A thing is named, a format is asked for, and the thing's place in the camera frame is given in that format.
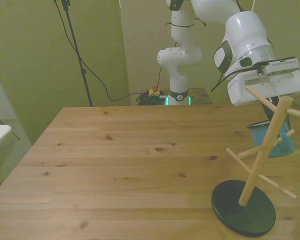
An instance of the wooden mug stand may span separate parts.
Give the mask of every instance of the wooden mug stand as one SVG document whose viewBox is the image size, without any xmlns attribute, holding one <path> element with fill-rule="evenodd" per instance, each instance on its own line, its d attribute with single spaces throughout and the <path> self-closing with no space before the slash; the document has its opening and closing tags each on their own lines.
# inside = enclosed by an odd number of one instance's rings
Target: wooden mug stand
<svg viewBox="0 0 300 240">
<path fill-rule="evenodd" d="M 276 222 L 276 211 L 267 195 L 256 187 L 258 178 L 266 181 L 289 197 L 297 198 L 294 193 L 261 175 L 261 171 L 272 148 L 283 141 L 281 137 L 278 138 L 278 135 L 287 114 L 300 118 L 300 111 L 290 108 L 294 99 L 289 96 L 282 96 L 278 105 L 275 106 L 252 87 L 247 86 L 246 90 L 272 110 L 274 115 L 262 145 L 244 151 L 239 155 L 236 155 L 230 148 L 226 149 L 230 156 L 249 172 L 249 177 L 246 182 L 228 180 L 220 183 L 212 193 L 212 207 L 219 220 L 232 231 L 247 237 L 261 237 L 273 228 Z M 295 132 L 292 129 L 287 132 L 287 136 L 290 137 Z M 257 153 L 257 157 L 252 169 L 250 169 L 241 159 L 255 153 Z"/>
</svg>

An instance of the wooden pole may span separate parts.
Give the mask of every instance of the wooden pole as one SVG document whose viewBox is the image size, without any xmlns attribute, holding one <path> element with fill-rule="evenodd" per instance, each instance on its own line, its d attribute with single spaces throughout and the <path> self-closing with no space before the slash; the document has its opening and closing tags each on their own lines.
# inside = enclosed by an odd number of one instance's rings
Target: wooden pole
<svg viewBox="0 0 300 240">
<path fill-rule="evenodd" d="M 295 133 L 296 133 L 296 131 L 292 129 L 292 130 L 288 131 L 288 132 L 286 133 L 286 135 L 287 135 L 288 137 L 291 137 L 291 136 L 292 136 L 293 134 L 295 134 Z M 278 137 L 278 138 L 274 141 L 273 147 L 277 146 L 278 144 L 280 144 L 280 143 L 282 143 L 282 142 L 283 142 L 283 139 L 282 139 L 281 137 Z M 257 152 L 261 151 L 262 149 L 263 149 L 263 146 L 262 146 L 262 145 L 256 146 L 256 147 L 251 148 L 251 149 L 249 149 L 249 150 L 247 150 L 247 151 L 244 151 L 244 152 L 239 153 L 239 154 L 238 154 L 238 157 L 239 157 L 240 159 L 244 159 L 244 158 L 249 157 L 249 156 L 251 156 L 251 155 L 253 155 L 253 154 L 256 154 Z"/>
<path fill-rule="evenodd" d="M 263 97 L 260 93 L 254 90 L 251 86 L 246 86 L 245 89 L 256 97 L 261 103 L 266 105 L 272 112 L 276 110 L 276 106 L 269 102 L 265 97 Z"/>
<path fill-rule="evenodd" d="M 293 98 L 289 96 L 283 96 L 280 98 L 278 106 L 275 108 L 275 112 L 269 125 L 268 131 L 266 132 L 266 135 L 262 142 L 263 150 L 259 151 L 258 155 L 256 156 L 253 167 L 251 169 L 251 173 L 248 177 L 248 180 L 246 181 L 241 197 L 239 199 L 239 204 L 242 207 L 245 207 L 248 204 L 248 201 L 257 183 L 258 175 L 260 174 L 265 161 L 272 150 L 275 140 L 277 139 L 287 117 L 287 110 L 291 107 L 293 101 Z"/>
<path fill-rule="evenodd" d="M 300 111 L 298 111 L 298 110 L 288 109 L 288 111 L 286 111 L 286 113 L 300 118 Z"/>
<path fill-rule="evenodd" d="M 251 86 L 246 86 L 245 89 L 249 93 L 251 93 L 253 96 L 255 96 L 261 103 L 266 105 L 271 111 L 274 112 L 276 110 L 275 105 L 273 105 L 271 102 L 269 102 L 265 97 L 263 97 L 260 93 L 258 93 L 256 90 L 254 90 Z M 286 113 L 300 118 L 300 111 L 298 111 L 298 110 L 288 109 L 286 111 Z"/>
<path fill-rule="evenodd" d="M 234 160 L 236 160 L 238 162 L 238 164 L 240 164 L 248 173 L 251 172 L 251 169 L 230 149 L 227 148 L 226 151 L 228 152 L 228 154 L 230 154 L 231 157 L 233 157 Z M 271 179 L 267 178 L 266 176 L 263 176 L 261 174 L 258 175 L 258 177 L 262 180 L 264 180 L 265 182 L 267 182 L 268 184 L 272 185 L 273 187 L 275 187 L 276 189 L 280 190 L 281 192 L 283 192 L 284 194 L 288 195 L 290 198 L 296 200 L 297 199 L 297 195 L 295 195 L 294 193 L 290 192 L 287 189 L 284 189 L 283 187 L 281 187 L 278 183 L 272 181 Z"/>
</svg>

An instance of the wood knot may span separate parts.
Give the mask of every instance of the wood knot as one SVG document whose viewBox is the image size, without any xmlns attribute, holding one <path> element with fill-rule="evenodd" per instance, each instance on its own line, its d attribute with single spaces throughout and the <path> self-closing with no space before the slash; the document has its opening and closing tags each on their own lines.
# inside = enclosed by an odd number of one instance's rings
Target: wood knot
<svg viewBox="0 0 300 240">
<path fill-rule="evenodd" d="M 85 229 L 88 225 L 89 225 L 89 222 L 83 221 L 83 222 L 80 223 L 79 227 L 80 227 L 80 229 Z"/>
<path fill-rule="evenodd" d="M 234 131 L 233 132 L 235 135 L 237 135 L 238 137 L 241 137 L 241 138 L 244 138 L 245 137 L 245 134 L 241 131 Z"/>
<path fill-rule="evenodd" d="M 179 177 L 179 178 L 186 178 L 187 175 L 185 175 L 184 173 L 180 172 L 180 173 L 178 174 L 178 177 Z"/>
<path fill-rule="evenodd" d="M 114 138 L 113 138 L 110 134 L 107 134 L 107 135 L 105 136 L 105 138 L 106 138 L 107 140 L 109 140 L 109 141 L 113 141 L 113 140 L 114 140 Z"/>
<path fill-rule="evenodd" d="M 293 218 L 290 217 L 290 216 L 285 216 L 285 217 L 283 218 L 283 220 L 293 220 Z"/>
<path fill-rule="evenodd" d="M 57 168 L 64 168 L 64 167 L 66 167 L 67 165 L 65 164 L 65 163 L 60 163 L 60 164 L 58 164 L 56 167 Z"/>
</svg>

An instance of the black cable bundle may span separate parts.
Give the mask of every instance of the black cable bundle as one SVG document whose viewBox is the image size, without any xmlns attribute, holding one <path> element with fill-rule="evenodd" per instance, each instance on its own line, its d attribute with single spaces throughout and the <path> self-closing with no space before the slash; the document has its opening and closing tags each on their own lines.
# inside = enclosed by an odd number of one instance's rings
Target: black cable bundle
<svg viewBox="0 0 300 240">
<path fill-rule="evenodd" d="M 136 99 L 138 106 L 156 106 L 156 105 L 164 105 L 166 99 L 160 98 L 159 96 L 149 96 L 149 91 L 142 93 Z"/>
</svg>

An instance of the green wall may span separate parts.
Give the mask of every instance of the green wall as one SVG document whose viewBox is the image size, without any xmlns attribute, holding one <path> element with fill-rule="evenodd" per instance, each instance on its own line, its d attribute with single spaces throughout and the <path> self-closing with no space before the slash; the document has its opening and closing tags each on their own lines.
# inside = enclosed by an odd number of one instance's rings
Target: green wall
<svg viewBox="0 0 300 240">
<path fill-rule="evenodd" d="M 296 56 L 300 62 L 300 0 L 257 0 L 254 10 L 267 30 L 277 58 Z M 300 107 L 300 95 L 293 98 Z"/>
<path fill-rule="evenodd" d="M 82 58 L 111 97 L 129 94 L 119 1 L 71 0 L 70 16 Z M 130 105 L 112 103 L 92 74 L 87 79 L 95 106 Z M 32 143 L 62 108 L 89 106 L 52 0 L 0 0 L 0 83 Z"/>
</svg>

